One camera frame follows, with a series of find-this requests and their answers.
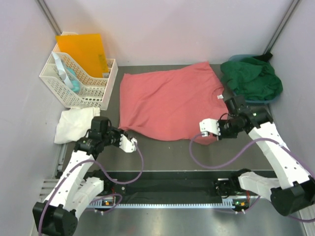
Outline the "blue laundry basket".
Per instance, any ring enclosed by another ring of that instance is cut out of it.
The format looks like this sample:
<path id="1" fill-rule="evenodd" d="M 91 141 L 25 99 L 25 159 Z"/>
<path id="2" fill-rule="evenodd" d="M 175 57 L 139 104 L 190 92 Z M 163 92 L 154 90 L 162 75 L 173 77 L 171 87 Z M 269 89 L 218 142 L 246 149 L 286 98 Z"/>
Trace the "blue laundry basket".
<path id="1" fill-rule="evenodd" d="M 240 55 L 233 55 L 231 56 L 228 61 L 240 61 L 244 58 L 249 58 L 249 57 L 255 57 L 256 55 L 253 54 L 240 54 Z M 271 100 L 248 100 L 246 99 L 246 102 L 248 104 L 253 104 L 253 105 L 268 105 L 271 103 L 274 103 L 275 101 L 277 101 L 280 98 L 280 95 L 276 96 L 274 99 Z"/>

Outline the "green t shirt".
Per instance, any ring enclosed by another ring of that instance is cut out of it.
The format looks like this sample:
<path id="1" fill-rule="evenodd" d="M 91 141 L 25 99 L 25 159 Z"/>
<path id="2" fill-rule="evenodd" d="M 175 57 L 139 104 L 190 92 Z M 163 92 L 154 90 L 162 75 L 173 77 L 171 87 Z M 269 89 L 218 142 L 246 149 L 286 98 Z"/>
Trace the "green t shirt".
<path id="1" fill-rule="evenodd" d="M 250 101 L 269 101 L 283 92 L 281 79 L 268 62 L 253 57 L 220 65 L 221 81 L 236 95 Z"/>

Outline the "dark grey table mat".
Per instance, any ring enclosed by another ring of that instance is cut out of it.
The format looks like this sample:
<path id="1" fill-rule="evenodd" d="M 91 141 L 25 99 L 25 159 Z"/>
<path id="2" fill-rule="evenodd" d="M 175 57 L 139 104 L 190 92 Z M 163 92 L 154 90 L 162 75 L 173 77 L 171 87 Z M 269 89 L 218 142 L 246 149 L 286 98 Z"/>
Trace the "dark grey table mat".
<path id="1" fill-rule="evenodd" d="M 119 125 L 119 91 L 120 83 L 125 74 L 140 74 L 179 68 L 182 68 L 182 66 L 119 66 L 108 109 L 102 111 L 101 115 L 108 117 L 114 127 Z M 145 137 L 133 131 L 129 131 L 128 134 L 138 140 L 139 149 L 144 156 L 145 171 L 194 171 L 202 169 L 189 155 L 188 140 L 164 142 Z M 250 137 L 245 132 L 242 132 L 236 139 L 223 139 L 208 146 L 194 143 L 192 150 L 200 163 L 217 166 L 232 159 L 250 141 Z M 125 153 L 114 146 L 106 147 L 97 160 L 107 171 L 138 172 L 141 168 L 141 159 L 137 152 Z M 236 161 L 224 167 L 224 170 L 234 171 L 242 168 L 254 171 L 270 171 L 272 169 L 257 145 L 249 147 Z"/>

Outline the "orange plastic board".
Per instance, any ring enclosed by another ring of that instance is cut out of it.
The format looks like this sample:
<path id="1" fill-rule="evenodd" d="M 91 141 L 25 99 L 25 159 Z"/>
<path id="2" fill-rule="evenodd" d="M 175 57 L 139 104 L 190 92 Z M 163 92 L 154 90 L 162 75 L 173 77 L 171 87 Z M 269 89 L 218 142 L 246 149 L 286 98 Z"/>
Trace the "orange plastic board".
<path id="1" fill-rule="evenodd" d="M 69 54 L 90 76 L 104 78 L 109 68 L 99 33 L 56 36 L 59 50 Z"/>

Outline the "aluminium frame rail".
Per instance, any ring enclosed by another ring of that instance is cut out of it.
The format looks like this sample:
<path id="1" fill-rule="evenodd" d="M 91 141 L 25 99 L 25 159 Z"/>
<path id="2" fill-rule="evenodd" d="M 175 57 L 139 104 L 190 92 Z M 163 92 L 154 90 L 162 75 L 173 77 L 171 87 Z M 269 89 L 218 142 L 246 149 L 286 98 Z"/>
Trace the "aluminium frame rail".
<path id="1" fill-rule="evenodd" d="M 43 15 L 45 16 L 48 24 L 52 28 L 52 30 L 55 33 L 55 35 L 61 35 L 62 34 L 62 30 L 61 30 L 59 24 L 57 23 L 57 20 L 55 19 L 55 17 L 53 15 L 53 13 L 51 12 L 50 8 L 48 7 L 46 1 L 45 0 L 35 0 L 35 2 L 38 5 L 38 7 L 41 10 L 41 12 L 43 13 Z"/>

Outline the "white folded t shirt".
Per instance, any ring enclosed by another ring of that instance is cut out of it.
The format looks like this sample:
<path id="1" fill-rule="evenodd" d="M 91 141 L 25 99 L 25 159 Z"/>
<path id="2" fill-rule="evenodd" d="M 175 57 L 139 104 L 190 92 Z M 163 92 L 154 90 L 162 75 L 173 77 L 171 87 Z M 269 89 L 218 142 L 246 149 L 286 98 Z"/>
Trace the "white folded t shirt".
<path id="1" fill-rule="evenodd" d="M 100 108 L 71 108 L 63 111 L 56 127 L 55 144 L 76 142 L 83 137 L 91 127 L 94 117 L 100 116 Z"/>

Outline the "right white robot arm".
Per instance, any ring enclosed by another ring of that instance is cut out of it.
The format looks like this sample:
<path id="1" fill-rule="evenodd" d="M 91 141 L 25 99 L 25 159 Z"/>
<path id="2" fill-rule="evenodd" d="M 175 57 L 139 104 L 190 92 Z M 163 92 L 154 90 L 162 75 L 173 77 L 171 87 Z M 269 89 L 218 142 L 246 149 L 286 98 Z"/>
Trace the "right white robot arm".
<path id="1" fill-rule="evenodd" d="M 237 195 L 245 191 L 256 193 L 269 200 L 282 216 L 314 205 L 314 175 L 286 146 L 268 111 L 251 109 L 240 95 L 226 100 L 225 104 L 231 117 L 219 119 L 218 139 L 236 138 L 240 132 L 246 132 L 252 139 L 248 146 L 258 145 L 276 174 L 275 178 L 268 178 L 241 169 L 229 177 L 229 191 Z"/>

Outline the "white perforated desk organizer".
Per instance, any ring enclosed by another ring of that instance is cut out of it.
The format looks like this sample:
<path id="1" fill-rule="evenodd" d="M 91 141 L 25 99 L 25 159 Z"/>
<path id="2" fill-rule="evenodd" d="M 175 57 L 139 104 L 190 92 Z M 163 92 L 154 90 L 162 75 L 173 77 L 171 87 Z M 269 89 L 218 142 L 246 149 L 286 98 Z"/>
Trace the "white perforated desk organizer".
<path id="1" fill-rule="evenodd" d="M 63 32 L 39 77 L 66 108 L 107 110 L 117 73 L 99 33 Z"/>

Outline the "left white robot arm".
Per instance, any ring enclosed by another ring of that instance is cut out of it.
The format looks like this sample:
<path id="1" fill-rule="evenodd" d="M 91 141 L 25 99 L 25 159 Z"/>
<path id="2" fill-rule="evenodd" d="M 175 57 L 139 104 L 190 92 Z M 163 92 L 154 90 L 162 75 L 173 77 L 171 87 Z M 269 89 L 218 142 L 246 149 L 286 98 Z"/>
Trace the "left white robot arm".
<path id="1" fill-rule="evenodd" d="M 74 147 L 70 161 L 51 193 L 33 209 L 35 225 L 40 236 L 71 236 L 84 210 L 98 195 L 111 191 L 109 180 L 85 178 L 90 166 L 107 146 L 126 153 L 136 150 L 137 141 L 111 125 L 106 117 L 94 117 L 91 127 Z"/>

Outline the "pink t shirt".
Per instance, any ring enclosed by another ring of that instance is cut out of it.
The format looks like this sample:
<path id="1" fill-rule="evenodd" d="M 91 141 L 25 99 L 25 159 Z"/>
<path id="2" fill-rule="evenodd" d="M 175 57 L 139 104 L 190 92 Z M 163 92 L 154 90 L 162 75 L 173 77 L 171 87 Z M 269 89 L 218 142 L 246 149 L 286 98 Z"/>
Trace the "pink t shirt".
<path id="1" fill-rule="evenodd" d="M 191 140 L 199 123 L 227 113 L 223 84 L 207 62 L 181 69 L 124 74 L 120 124 L 160 141 Z"/>

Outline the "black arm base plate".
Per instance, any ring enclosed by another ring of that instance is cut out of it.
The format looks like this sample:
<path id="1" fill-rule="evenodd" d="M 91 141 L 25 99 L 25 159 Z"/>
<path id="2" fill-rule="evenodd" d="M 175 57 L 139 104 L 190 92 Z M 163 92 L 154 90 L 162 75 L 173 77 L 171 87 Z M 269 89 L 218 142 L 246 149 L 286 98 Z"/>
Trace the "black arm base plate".
<path id="1" fill-rule="evenodd" d="M 99 177 L 105 181 L 103 195 L 111 192 L 122 195 L 123 204 L 197 204 L 220 203 L 223 198 L 246 194 L 233 190 L 228 182 L 233 171 L 144 171 L 110 172 L 109 176 L 119 184 L 111 182 L 101 170 L 85 174 L 85 178 Z"/>

